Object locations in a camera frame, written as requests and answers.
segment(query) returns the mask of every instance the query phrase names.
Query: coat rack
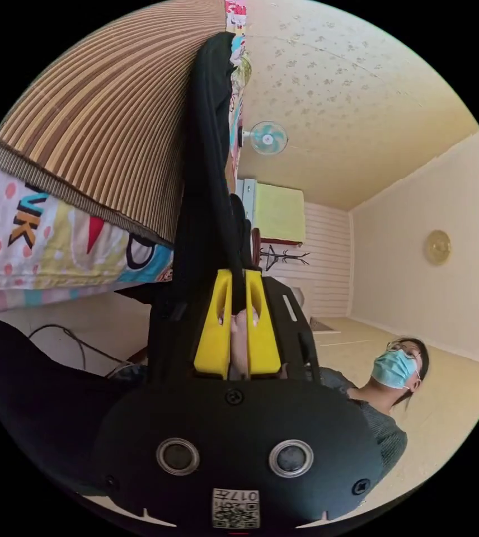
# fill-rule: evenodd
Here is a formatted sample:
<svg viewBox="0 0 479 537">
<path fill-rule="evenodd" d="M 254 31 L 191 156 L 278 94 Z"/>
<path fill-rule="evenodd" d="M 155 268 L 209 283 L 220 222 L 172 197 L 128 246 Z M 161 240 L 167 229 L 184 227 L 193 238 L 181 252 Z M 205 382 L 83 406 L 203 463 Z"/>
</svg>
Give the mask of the coat rack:
<svg viewBox="0 0 479 537">
<path fill-rule="evenodd" d="M 308 261 L 305 261 L 303 259 L 305 256 L 308 256 L 310 252 L 306 252 L 302 254 L 301 256 L 292 256 L 288 254 L 288 249 L 284 250 L 282 253 L 275 253 L 275 250 L 273 250 L 273 246 L 269 245 L 269 251 L 263 252 L 260 248 L 260 257 L 266 258 L 266 272 L 273 267 L 275 263 L 277 263 L 279 260 L 282 261 L 282 263 L 287 263 L 289 259 L 295 259 L 300 261 L 304 265 L 309 265 L 310 263 Z"/>
</svg>

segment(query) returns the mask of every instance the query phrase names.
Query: cable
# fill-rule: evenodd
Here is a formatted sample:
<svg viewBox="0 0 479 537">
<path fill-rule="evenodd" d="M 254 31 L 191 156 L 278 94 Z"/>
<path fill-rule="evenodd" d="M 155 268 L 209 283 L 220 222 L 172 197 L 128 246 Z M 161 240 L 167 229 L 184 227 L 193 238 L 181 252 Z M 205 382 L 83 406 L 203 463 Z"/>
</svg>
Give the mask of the cable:
<svg viewBox="0 0 479 537">
<path fill-rule="evenodd" d="M 100 351 L 98 348 L 93 347 L 92 345 L 89 345 L 87 342 L 79 339 L 69 328 L 66 328 L 65 326 L 62 326 L 61 324 L 55 324 L 55 323 L 43 324 L 42 326 L 40 326 L 40 327 L 36 328 L 35 330 L 33 330 L 29 334 L 28 338 L 31 339 L 34 336 L 34 334 L 36 334 L 37 332 L 40 332 L 40 330 L 43 330 L 44 328 L 60 328 L 68 337 L 73 339 L 77 343 L 77 345 L 79 345 L 79 349 L 81 350 L 81 359 L 83 361 L 83 371 L 87 370 L 87 357 L 86 357 L 86 355 L 84 353 L 84 348 L 83 347 L 87 347 L 90 350 L 92 350 L 94 352 L 97 352 L 98 354 L 101 354 L 102 356 L 104 356 L 106 358 L 109 358 L 109 360 L 112 360 L 113 362 L 117 362 L 118 364 L 130 364 L 131 363 L 131 362 L 128 362 L 126 360 L 119 360 L 118 358 L 115 358 L 114 356 L 111 356 L 111 355 L 107 354 L 106 352 Z M 106 376 L 109 377 L 109 375 L 114 373 L 117 368 L 118 368 L 118 366 L 115 367 L 112 370 L 112 372 L 109 373 Z"/>
</svg>

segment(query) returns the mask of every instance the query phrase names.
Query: gray sweater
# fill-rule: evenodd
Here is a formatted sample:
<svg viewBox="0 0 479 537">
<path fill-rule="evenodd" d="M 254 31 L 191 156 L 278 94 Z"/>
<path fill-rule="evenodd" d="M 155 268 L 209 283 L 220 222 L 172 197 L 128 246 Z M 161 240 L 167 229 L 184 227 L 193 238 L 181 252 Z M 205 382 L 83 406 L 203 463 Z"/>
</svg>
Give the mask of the gray sweater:
<svg viewBox="0 0 479 537">
<path fill-rule="evenodd" d="M 356 388 L 355 384 L 350 382 L 342 373 L 329 368 L 320 368 L 322 384 L 328 388 L 338 390 L 347 396 L 349 388 Z M 379 481 L 381 481 L 398 462 L 407 446 L 407 435 L 396 425 L 396 422 L 390 416 L 376 410 L 366 401 L 357 401 L 368 425 L 374 433 L 378 446 L 381 450 L 383 462 L 383 472 Z"/>
</svg>

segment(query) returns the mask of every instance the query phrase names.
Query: patterned ceiling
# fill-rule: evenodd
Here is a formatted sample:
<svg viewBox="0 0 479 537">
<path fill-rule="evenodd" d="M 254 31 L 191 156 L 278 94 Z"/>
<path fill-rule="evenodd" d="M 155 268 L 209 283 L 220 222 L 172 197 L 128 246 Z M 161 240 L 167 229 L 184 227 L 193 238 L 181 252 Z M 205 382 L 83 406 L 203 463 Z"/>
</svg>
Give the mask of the patterned ceiling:
<svg viewBox="0 0 479 537">
<path fill-rule="evenodd" d="M 241 177 L 349 210 L 478 130 L 443 78 L 403 43 L 308 0 L 248 4 L 243 125 L 274 120 L 276 156 L 245 144 Z"/>
</svg>

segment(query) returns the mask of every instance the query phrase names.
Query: surgical mask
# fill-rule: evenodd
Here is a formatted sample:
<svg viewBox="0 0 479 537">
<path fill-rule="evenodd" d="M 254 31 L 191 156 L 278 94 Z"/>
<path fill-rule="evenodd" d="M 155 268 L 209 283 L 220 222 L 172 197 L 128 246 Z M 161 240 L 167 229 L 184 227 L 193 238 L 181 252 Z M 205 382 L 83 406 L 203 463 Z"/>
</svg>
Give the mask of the surgical mask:
<svg viewBox="0 0 479 537">
<path fill-rule="evenodd" d="M 372 377 L 389 388 L 407 388 L 406 382 L 417 370 L 417 361 L 403 350 L 387 351 L 374 362 Z"/>
</svg>

